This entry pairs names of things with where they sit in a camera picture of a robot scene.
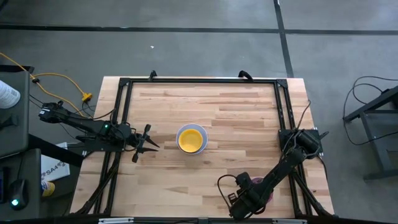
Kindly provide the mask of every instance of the white bottle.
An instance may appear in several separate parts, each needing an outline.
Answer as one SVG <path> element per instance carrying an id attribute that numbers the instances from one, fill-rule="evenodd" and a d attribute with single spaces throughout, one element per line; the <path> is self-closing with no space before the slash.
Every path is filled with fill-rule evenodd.
<path id="1" fill-rule="evenodd" d="M 0 109 L 15 106 L 20 98 L 21 94 L 17 90 L 0 80 Z"/>

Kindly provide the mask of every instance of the yellow cable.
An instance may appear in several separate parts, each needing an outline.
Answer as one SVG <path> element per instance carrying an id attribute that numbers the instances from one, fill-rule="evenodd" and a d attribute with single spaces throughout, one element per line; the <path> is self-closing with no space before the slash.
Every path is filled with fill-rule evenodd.
<path id="1" fill-rule="evenodd" d="M 78 88 L 78 90 L 80 91 L 81 94 L 85 94 L 85 92 L 84 92 L 83 90 L 81 90 L 81 88 L 79 87 L 79 85 L 77 85 L 77 83 L 75 83 L 75 81 L 73 81 L 71 78 L 67 77 L 66 75 L 48 72 L 48 73 L 36 74 L 36 75 L 33 75 L 33 77 L 36 78 L 36 77 L 43 76 L 43 75 L 55 75 L 55 76 L 67 78 L 67 79 L 69 79 L 69 81 L 71 81 L 71 82 Z"/>
<path id="2" fill-rule="evenodd" d="M 1 52 L 0 52 L 0 55 L 3 56 L 3 57 L 5 57 L 6 59 L 10 60 L 12 63 L 18 65 L 18 67 L 20 67 L 23 71 L 26 71 L 26 72 L 27 72 L 27 70 L 26 70 L 24 67 L 22 67 L 20 64 L 18 64 L 18 63 L 17 63 L 16 61 L 14 61 L 13 59 L 9 58 L 7 55 L 5 55 L 5 54 L 3 54 L 3 53 L 1 53 Z M 29 73 L 29 75 L 30 75 L 30 78 L 31 78 L 31 79 L 34 79 L 34 76 L 33 76 L 32 74 Z M 60 100 L 63 100 L 63 101 L 65 101 L 65 102 L 67 102 L 67 103 L 69 103 L 80 115 L 84 116 L 84 115 L 80 112 L 80 110 L 79 110 L 71 101 L 62 98 L 61 96 L 57 96 L 57 95 L 55 95 L 55 94 L 53 94 L 53 93 L 50 93 L 49 91 L 45 90 L 45 89 L 42 87 L 42 85 L 41 85 L 40 83 L 36 83 L 36 84 L 40 87 L 40 89 L 43 90 L 44 93 L 46 93 L 46 94 L 48 94 L 48 95 L 50 95 L 50 96 L 56 97 L 56 98 L 58 98 L 58 99 L 60 99 Z"/>

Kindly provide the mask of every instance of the wooden tabletop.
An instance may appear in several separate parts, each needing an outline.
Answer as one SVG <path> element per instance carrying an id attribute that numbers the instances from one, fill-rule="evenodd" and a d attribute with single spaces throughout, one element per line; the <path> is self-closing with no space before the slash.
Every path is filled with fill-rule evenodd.
<path id="1" fill-rule="evenodd" d="M 113 109 L 119 78 L 104 77 L 95 116 Z M 288 84 L 298 122 L 308 104 L 304 81 L 290 78 Z M 227 206 L 216 186 L 218 177 L 244 171 L 251 177 L 264 177 L 280 156 L 277 140 L 280 127 L 272 85 L 136 83 L 128 122 L 139 133 L 146 124 L 151 124 L 149 134 L 160 149 L 140 154 L 137 164 L 131 162 L 134 152 L 123 153 L 112 216 L 228 217 Z M 186 154 L 175 143 L 178 129 L 189 123 L 200 124 L 208 132 L 209 143 L 201 154 Z M 313 128 L 310 110 L 305 113 L 301 128 Z M 83 161 L 71 212 L 81 208 L 97 187 L 103 157 L 103 152 L 96 152 Z M 309 189 L 333 213 L 321 162 L 317 158 L 307 160 L 304 169 Z M 237 187 L 232 178 L 225 178 L 221 189 L 228 195 Z M 298 196 L 304 212 L 301 190 Z M 287 178 L 274 189 L 266 211 L 253 217 L 294 217 Z"/>

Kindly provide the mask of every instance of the yellow bowl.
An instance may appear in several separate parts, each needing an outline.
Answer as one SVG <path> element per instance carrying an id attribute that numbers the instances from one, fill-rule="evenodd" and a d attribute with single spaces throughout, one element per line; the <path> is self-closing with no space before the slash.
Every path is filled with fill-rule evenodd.
<path id="1" fill-rule="evenodd" d="M 195 129 L 187 129 L 180 134 L 178 145 L 185 152 L 196 152 L 203 144 L 203 137 Z"/>

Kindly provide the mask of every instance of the gray floor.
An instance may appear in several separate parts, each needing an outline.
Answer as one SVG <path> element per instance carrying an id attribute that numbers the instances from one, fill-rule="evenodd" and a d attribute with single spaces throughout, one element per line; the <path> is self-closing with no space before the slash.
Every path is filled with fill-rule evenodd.
<path id="1" fill-rule="evenodd" d="M 398 29 L 398 3 L 381 0 L 280 0 L 289 29 Z M 12 0 L 0 22 L 136 27 L 277 28 L 272 0 Z M 377 171 L 369 146 L 349 143 L 341 122 L 343 103 L 353 82 L 363 75 L 398 78 L 398 36 L 288 35 L 297 78 L 304 78 L 316 126 L 330 131 L 323 140 L 329 187 L 337 215 L 345 218 L 397 222 L 398 178 L 364 182 Z M 0 30 L 1 51 L 35 73 L 71 76 L 97 100 L 105 75 L 236 76 L 246 70 L 255 77 L 286 77 L 278 34 L 199 34 L 132 32 L 44 32 Z M 365 80 L 382 89 L 395 82 Z M 42 79 L 49 91 L 80 105 L 80 94 L 65 80 Z M 31 85 L 31 93 L 54 101 Z M 371 100 L 379 93 L 359 87 Z M 360 104 L 350 97 L 347 111 Z M 40 122 L 31 105 L 30 131 L 51 142 L 73 141 L 54 124 Z M 72 134 L 79 134 L 73 129 Z M 362 125 L 349 126 L 356 142 L 366 140 Z"/>

